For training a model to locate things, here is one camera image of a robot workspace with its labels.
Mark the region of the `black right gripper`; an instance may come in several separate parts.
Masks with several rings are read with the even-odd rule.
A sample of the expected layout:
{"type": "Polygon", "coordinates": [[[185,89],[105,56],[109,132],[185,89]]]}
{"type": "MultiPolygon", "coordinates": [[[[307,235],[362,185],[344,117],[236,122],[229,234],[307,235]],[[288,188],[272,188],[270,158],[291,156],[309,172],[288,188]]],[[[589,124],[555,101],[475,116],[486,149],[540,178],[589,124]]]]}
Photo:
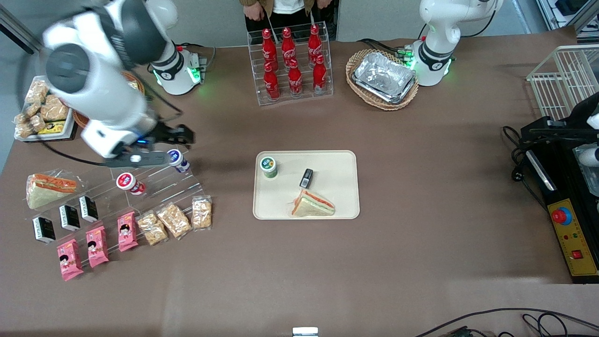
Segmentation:
{"type": "Polygon", "coordinates": [[[163,121],[158,121],[150,132],[137,140],[137,150],[151,152],[155,150],[156,144],[167,141],[174,145],[190,146],[195,143],[195,133],[189,132],[185,125],[171,127],[163,121]]]}

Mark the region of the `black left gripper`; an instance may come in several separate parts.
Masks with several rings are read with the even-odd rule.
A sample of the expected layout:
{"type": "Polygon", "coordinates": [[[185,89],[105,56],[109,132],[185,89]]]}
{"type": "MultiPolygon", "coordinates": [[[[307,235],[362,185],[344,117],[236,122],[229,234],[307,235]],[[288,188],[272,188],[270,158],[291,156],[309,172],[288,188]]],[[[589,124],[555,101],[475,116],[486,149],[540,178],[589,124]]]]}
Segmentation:
{"type": "Polygon", "coordinates": [[[584,141],[586,143],[598,142],[599,130],[599,93],[589,96],[576,104],[570,115],[561,119],[565,122],[564,129],[556,136],[554,122],[533,122],[521,128],[521,134],[531,134],[528,142],[552,142],[561,139],[584,141]]]}

